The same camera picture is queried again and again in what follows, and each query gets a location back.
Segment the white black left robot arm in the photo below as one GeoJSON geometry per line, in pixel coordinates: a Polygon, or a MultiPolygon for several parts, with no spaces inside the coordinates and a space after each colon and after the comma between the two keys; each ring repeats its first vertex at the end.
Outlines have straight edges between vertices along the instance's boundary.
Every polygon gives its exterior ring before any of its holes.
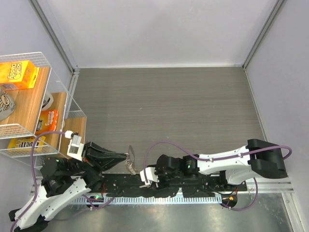
{"type": "Polygon", "coordinates": [[[103,189],[103,172],[125,161],[126,153],[102,148],[93,142],[69,145],[66,158],[47,158],[42,181],[22,208],[9,212],[13,232],[41,232],[74,198],[103,189]]]}

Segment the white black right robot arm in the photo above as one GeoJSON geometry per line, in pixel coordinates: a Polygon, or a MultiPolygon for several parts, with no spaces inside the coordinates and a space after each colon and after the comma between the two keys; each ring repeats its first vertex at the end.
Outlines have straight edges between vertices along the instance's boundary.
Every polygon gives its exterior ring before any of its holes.
{"type": "Polygon", "coordinates": [[[152,184],[158,188],[188,187],[207,183],[212,174],[219,173],[220,188],[230,190],[257,176],[286,178],[286,157],[282,149],[287,149],[291,155],[292,150],[287,146],[249,139],[246,145],[222,153],[193,155],[188,152],[182,158],[161,155],[155,165],[144,167],[140,177],[148,187],[152,184]]]}

